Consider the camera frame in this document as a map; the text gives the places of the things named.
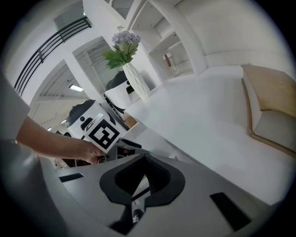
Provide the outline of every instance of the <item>ceiling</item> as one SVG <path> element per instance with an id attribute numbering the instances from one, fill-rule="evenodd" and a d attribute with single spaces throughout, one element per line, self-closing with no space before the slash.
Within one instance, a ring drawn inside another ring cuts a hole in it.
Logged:
<path id="1" fill-rule="evenodd" d="M 84 91 L 71 90 L 71 85 L 79 86 L 69 67 L 64 65 L 40 93 L 29 112 L 35 122 L 42 127 L 56 128 L 69 115 L 73 106 L 88 99 Z"/>

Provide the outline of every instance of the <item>black opening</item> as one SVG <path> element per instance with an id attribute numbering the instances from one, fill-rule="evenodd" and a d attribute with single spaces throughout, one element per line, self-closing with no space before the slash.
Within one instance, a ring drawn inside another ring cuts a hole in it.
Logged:
<path id="1" fill-rule="evenodd" d="M 138 143 L 134 143 L 134 142 L 132 142 L 132 141 L 130 141 L 130 140 L 126 140 L 126 139 L 124 139 L 124 138 L 121 138 L 121 140 L 124 142 L 124 143 L 126 143 L 127 145 L 129 145 L 129 146 L 134 146 L 134 147 L 137 147 L 137 148 L 142 148 L 142 145 L 140 145 L 140 144 L 138 144 Z"/>
<path id="2" fill-rule="evenodd" d="M 216 193 L 210 195 L 210 197 L 234 231 L 238 231 L 251 222 L 251 220 L 224 193 Z"/>
<path id="3" fill-rule="evenodd" d="M 121 85 L 122 83 L 124 83 L 125 81 L 127 81 L 128 79 L 125 76 L 124 71 L 119 71 L 117 73 L 117 75 L 107 83 L 107 85 L 105 86 L 105 91 L 111 90 L 119 85 Z"/>
<path id="4" fill-rule="evenodd" d="M 126 87 L 126 91 L 127 91 L 128 94 L 130 94 L 135 90 L 133 89 L 133 87 L 129 86 L 129 87 Z"/>
<path id="5" fill-rule="evenodd" d="M 80 116 L 82 116 L 92 105 L 94 104 L 95 100 L 87 100 L 82 104 L 74 106 L 69 116 L 66 118 L 66 127 L 70 127 L 73 123 L 75 123 Z"/>
<path id="6" fill-rule="evenodd" d="M 121 108 L 117 107 L 116 105 L 114 105 L 114 104 L 108 99 L 108 97 L 106 96 L 106 94 L 104 94 L 104 95 L 105 95 L 105 100 L 107 101 L 107 103 L 108 103 L 109 105 L 111 105 L 112 107 L 114 107 L 115 109 L 117 109 L 120 113 L 124 114 L 124 110 L 125 110 L 125 109 L 121 109 Z"/>
<path id="7" fill-rule="evenodd" d="M 146 189 L 132 198 L 143 176 L 149 181 Z M 144 154 L 105 172 L 100 179 L 100 187 L 111 202 L 125 205 L 124 214 L 110 228 L 127 234 L 132 228 L 131 203 L 150 191 L 145 199 L 145 209 L 171 203 L 185 186 L 184 175 L 175 167 L 155 157 Z"/>
<path id="8" fill-rule="evenodd" d="M 64 136 L 66 136 L 66 137 L 72 137 L 72 136 L 70 135 L 70 133 L 68 133 L 68 132 L 65 132 Z"/>
<path id="9" fill-rule="evenodd" d="M 107 114 L 109 115 L 110 122 L 113 123 L 116 126 L 115 119 L 108 112 L 107 112 Z"/>
<path id="10" fill-rule="evenodd" d="M 86 126 L 89 125 L 89 123 L 92 122 L 92 120 L 93 120 L 92 118 L 87 118 L 87 119 L 83 122 L 83 124 L 80 125 L 80 128 L 84 131 L 85 128 L 86 128 Z"/>
<path id="11" fill-rule="evenodd" d="M 62 176 L 62 177 L 59 177 L 61 182 L 67 182 L 67 181 L 71 181 L 71 180 L 76 180 L 76 179 L 79 179 L 79 178 L 82 178 L 83 175 L 80 174 L 80 173 L 77 173 L 77 174 L 72 174 L 72 175 L 66 175 L 66 176 Z"/>

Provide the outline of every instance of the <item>human arm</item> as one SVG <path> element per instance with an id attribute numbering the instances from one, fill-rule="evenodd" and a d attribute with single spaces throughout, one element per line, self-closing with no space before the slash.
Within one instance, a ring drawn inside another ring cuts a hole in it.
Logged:
<path id="1" fill-rule="evenodd" d="M 98 157 L 104 155 L 91 142 L 49 132 L 29 117 L 24 120 L 16 140 L 43 157 L 79 159 L 98 163 Z"/>

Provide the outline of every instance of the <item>black railing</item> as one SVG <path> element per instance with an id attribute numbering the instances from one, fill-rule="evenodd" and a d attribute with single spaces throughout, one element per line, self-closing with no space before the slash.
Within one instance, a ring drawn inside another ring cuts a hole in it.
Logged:
<path id="1" fill-rule="evenodd" d="M 80 31 L 91 28 L 92 26 L 87 21 L 87 17 L 80 18 L 68 24 L 67 26 L 60 29 L 57 33 L 51 36 L 47 41 L 45 41 L 37 51 L 29 59 L 22 72 L 20 73 L 14 88 L 16 91 L 22 95 L 23 91 L 28 84 L 28 81 L 40 66 L 41 63 L 47 58 L 47 56 L 55 50 L 60 44 L 64 43 L 66 40 L 79 33 Z"/>

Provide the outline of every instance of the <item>flower vase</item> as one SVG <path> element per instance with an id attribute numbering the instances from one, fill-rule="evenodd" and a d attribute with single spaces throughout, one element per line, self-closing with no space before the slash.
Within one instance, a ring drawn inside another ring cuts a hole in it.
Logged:
<path id="1" fill-rule="evenodd" d="M 128 62 L 123 66 L 123 70 L 130 85 L 142 100 L 149 97 L 150 90 L 138 70 Z"/>

